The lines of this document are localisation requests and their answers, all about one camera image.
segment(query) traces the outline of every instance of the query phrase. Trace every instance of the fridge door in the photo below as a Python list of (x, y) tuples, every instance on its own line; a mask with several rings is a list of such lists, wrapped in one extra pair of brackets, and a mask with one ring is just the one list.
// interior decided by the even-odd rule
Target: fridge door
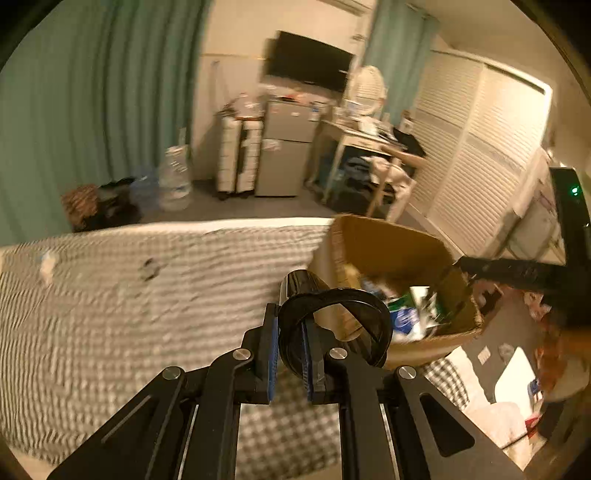
[(310, 144), (263, 140), (255, 194), (263, 197), (293, 197), (300, 193)]
[(312, 142), (318, 122), (312, 109), (297, 103), (270, 102), (265, 119), (265, 138)]

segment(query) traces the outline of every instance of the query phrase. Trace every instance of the green curtain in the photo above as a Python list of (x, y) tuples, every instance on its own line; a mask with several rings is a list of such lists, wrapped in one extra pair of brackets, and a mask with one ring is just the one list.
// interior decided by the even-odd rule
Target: green curtain
[(63, 0), (0, 71), (0, 245), (70, 231), (60, 195), (154, 168), (190, 120), (211, 0)]
[(438, 30), (436, 18), (404, 0), (381, 0), (378, 5), (363, 64), (380, 69), (388, 88), (384, 112), (394, 125), (413, 104)]

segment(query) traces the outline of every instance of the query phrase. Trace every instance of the bed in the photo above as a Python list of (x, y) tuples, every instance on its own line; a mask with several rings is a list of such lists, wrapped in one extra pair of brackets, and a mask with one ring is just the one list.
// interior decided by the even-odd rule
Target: bed
[[(329, 223), (154, 223), (0, 251), (0, 432), (34, 480), (164, 367), (200, 368), (238, 347)], [(445, 390), (441, 378), (431, 381)], [(281, 364), (276, 392), (270, 406), (242, 406), (239, 480), (293, 478), (340, 459), (337, 407), (309, 405)]]

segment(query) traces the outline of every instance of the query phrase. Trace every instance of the metal screw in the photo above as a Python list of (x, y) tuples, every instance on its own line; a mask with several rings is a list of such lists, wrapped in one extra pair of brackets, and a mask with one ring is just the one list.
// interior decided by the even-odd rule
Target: metal screw
[(238, 348), (234, 350), (232, 356), (236, 360), (248, 360), (251, 357), (251, 351), (246, 348)]
[(400, 367), (398, 369), (398, 375), (405, 380), (412, 380), (417, 376), (417, 371), (413, 367)]
[(342, 360), (343, 358), (347, 358), (347, 350), (344, 348), (331, 348), (329, 355), (335, 360)]
[(179, 367), (166, 367), (162, 372), (162, 376), (166, 380), (176, 380), (181, 376), (181, 369)]

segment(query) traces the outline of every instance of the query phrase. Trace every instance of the black tv screen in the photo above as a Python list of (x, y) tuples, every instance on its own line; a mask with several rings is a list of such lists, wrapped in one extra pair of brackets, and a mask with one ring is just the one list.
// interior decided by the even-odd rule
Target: black tv screen
[(267, 74), (343, 92), (349, 52), (288, 32), (280, 32), (267, 64)]

